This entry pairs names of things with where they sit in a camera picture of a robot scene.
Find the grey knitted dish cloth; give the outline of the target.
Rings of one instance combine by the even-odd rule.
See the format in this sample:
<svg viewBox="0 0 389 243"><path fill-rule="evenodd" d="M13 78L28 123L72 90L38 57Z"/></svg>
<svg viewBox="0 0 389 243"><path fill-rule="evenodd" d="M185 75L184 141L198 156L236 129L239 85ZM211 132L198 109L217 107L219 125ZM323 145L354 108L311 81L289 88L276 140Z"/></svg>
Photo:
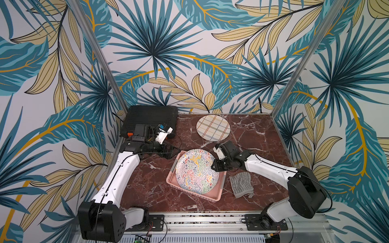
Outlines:
<svg viewBox="0 0 389 243"><path fill-rule="evenodd" d="M230 177L230 183L235 198L254 196L254 188L251 184L251 175L248 172L241 172Z"/></svg>

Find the colourful squiggle pattern plate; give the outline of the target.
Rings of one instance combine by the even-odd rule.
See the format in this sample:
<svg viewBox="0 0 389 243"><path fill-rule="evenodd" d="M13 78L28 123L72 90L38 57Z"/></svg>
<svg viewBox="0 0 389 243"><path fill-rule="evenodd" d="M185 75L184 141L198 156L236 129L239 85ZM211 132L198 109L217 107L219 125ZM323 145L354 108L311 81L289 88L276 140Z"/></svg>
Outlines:
<svg viewBox="0 0 389 243"><path fill-rule="evenodd" d="M175 167L178 185L200 195L210 192L219 179L219 173L211 169L214 160L215 157L203 149L185 152Z"/></svg>

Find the plaid striped white plate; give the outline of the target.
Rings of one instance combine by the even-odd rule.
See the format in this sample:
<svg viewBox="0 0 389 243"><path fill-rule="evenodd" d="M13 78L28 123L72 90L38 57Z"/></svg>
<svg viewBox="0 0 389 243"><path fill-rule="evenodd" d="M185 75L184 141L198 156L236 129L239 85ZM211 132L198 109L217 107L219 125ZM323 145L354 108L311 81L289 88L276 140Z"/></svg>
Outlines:
<svg viewBox="0 0 389 243"><path fill-rule="evenodd" d="M231 126L225 118L219 115L206 115L198 120L196 130L203 139L220 142L229 136Z"/></svg>

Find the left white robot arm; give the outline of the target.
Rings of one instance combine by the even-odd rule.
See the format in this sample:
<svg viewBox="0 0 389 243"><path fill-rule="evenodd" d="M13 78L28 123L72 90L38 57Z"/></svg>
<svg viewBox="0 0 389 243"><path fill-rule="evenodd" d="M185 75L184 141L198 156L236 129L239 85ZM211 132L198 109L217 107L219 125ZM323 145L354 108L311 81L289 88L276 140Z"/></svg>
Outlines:
<svg viewBox="0 0 389 243"><path fill-rule="evenodd" d="M173 128L166 125L152 127L137 124L134 132L127 134L121 144L113 169L97 194L82 202L78 208L81 236L94 242L117 243L125 231L134 227L149 226L149 211L135 206L128 210L120 209L125 188L142 156L158 155L161 158L173 157L175 147L165 143Z"/></svg>

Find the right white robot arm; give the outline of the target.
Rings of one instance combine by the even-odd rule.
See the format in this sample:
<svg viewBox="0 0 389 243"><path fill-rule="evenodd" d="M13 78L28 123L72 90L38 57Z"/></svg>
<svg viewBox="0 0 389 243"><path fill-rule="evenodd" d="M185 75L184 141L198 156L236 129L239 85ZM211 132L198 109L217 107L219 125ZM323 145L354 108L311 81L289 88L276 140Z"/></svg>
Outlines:
<svg viewBox="0 0 389 243"><path fill-rule="evenodd" d="M254 152L239 150L231 141L217 144L213 151L217 154L211 168L216 172L230 169L241 169L263 176L278 183L288 190L288 197L266 206L257 220L246 220L248 224L259 223L263 229L270 230L283 220L302 216L307 219L316 213L326 213L319 210L330 193L320 184L314 172L308 167L296 169L266 160Z"/></svg>

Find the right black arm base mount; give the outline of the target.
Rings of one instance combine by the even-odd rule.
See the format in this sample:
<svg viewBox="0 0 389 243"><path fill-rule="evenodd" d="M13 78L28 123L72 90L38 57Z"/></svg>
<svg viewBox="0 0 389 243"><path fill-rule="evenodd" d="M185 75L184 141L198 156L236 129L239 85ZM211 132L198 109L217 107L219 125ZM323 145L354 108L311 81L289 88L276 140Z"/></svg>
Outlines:
<svg viewBox="0 0 389 243"><path fill-rule="evenodd" d="M288 230L285 220L274 222L268 216L260 214L246 214L241 219L241 222L246 225L248 231L280 232Z"/></svg>

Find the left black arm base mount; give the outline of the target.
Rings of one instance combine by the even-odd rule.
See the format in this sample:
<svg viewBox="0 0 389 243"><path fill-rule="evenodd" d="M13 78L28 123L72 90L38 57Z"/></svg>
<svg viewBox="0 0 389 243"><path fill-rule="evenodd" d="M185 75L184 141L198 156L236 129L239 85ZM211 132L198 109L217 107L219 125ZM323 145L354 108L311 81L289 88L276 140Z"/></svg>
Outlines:
<svg viewBox="0 0 389 243"><path fill-rule="evenodd" d="M162 232L166 230L165 215L149 215L147 220L144 220L141 224L135 225L132 228L126 230L126 232Z"/></svg>

